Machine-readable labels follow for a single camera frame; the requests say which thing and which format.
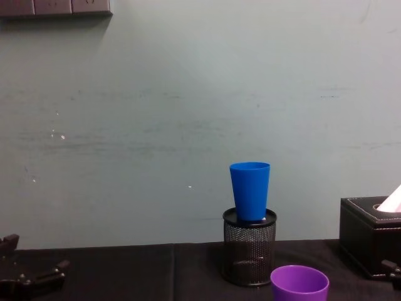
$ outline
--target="table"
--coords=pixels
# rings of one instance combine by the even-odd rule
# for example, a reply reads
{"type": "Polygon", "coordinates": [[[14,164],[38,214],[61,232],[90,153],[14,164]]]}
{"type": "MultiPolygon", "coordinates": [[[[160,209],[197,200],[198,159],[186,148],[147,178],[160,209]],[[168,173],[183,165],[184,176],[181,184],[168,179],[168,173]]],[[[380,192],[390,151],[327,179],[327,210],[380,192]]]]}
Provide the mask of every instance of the table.
{"type": "MultiPolygon", "coordinates": [[[[222,243],[18,251],[18,263],[40,270],[69,259],[59,292],[37,301],[273,300],[270,286],[237,287],[219,273],[222,243]]],[[[339,250],[337,240],[277,241],[276,266],[317,268],[331,282],[329,301],[400,301],[388,282],[367,280],[339,250]]]]}

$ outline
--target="tissue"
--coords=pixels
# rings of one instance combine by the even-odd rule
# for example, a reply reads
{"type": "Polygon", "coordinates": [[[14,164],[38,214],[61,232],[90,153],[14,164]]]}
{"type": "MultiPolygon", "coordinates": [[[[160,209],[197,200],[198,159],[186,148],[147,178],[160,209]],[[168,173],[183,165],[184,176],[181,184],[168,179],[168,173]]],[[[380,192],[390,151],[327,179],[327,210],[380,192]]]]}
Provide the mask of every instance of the tissue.
{"type": "Polygon", "coordinates": [[[377,208],[382,212],[401,212],[401,185],[377,208]]]}

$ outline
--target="tissue box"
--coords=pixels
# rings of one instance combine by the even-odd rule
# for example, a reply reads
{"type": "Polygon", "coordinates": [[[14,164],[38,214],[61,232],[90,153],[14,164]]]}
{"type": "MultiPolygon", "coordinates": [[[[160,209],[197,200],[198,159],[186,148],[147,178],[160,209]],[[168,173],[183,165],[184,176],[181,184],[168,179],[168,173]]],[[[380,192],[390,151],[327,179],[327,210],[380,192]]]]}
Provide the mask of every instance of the tissue box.
{"type": "Polygon", "coordinates": [[[341,199],[341,248],[373,279],[386,278],[382,260],[401,265],[401,213],[376,210],[386,198],[341,199]]]}

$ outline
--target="mesh pencil holder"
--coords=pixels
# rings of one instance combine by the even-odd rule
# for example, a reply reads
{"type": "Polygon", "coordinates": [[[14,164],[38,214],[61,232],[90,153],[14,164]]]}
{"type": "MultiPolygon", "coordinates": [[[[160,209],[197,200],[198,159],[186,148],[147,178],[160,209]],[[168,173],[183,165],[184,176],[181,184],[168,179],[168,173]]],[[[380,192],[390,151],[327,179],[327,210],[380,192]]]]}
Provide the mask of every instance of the mesh pencil holder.
{"type": "Polygon", "coordinates": [[[266,220],[247,222],[235,208],[223,214],[223,277],[236,285],[258,287],[270,283],[274,265],[276,213],[266,209],[266,220]]]}

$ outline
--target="cup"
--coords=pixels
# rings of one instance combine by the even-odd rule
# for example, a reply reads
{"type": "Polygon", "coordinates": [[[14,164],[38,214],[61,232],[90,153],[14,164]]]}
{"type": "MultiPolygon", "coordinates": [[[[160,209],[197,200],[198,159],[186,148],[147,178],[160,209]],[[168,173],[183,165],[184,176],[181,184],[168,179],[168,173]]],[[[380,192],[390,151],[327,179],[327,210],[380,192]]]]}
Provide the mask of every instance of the cup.
{"type": "Polygon", "coordinates": [[[302,265],[286,265],[270,274],[274,301],[326,301],[329,280],[325,274],[302,265]]]}
{"type": "Polygon", "coordinates": [[[266,215],[270,164],[234,163],[230,174],[237,217],[243,221],[261,221],[266,215]]]}

